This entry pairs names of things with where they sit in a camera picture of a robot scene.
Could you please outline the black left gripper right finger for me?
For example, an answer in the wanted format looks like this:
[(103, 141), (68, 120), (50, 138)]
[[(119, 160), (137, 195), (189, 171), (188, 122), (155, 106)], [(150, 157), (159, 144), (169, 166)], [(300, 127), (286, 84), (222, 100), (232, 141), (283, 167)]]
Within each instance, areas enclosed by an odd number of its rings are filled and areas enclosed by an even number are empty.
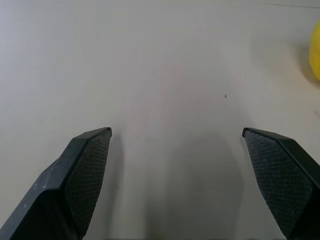
[(258, 188), (287, 240), (320, 240), (320, 165), (293, 139), (245, 127)]

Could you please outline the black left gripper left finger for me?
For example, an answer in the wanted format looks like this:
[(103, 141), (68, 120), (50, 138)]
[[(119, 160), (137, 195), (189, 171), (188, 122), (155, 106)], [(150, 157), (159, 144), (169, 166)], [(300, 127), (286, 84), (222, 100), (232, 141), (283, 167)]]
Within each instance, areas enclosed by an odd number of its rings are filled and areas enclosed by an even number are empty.
[(74, 137), (0, 228), (0, 240), (83, 240), (102, 189), (112, 129)]

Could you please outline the yellow lemon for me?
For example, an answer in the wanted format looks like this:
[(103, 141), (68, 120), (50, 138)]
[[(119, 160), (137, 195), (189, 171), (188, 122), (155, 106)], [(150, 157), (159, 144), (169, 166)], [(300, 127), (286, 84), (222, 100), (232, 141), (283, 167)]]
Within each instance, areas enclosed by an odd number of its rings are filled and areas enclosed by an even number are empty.
[(309, 64), (315, 78), (320, 82), (320, 19), (310, 35)]

